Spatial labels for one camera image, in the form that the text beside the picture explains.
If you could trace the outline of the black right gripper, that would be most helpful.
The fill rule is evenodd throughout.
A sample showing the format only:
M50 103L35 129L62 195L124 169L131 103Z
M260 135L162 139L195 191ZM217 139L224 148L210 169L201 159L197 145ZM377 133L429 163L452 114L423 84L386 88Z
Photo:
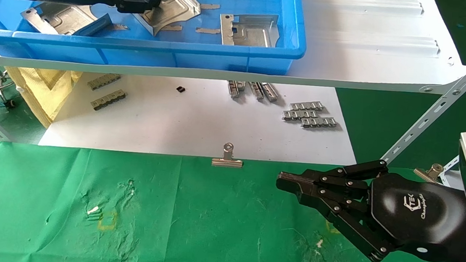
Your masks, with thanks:
M280 172L276 187L317 210L371 262L381 262L395 249L428 262L466 262L465 193L388 173L385 160L376 160L327 171ZM380 229L369 227L367 204L332 192L370 188L372 217L391 243Z

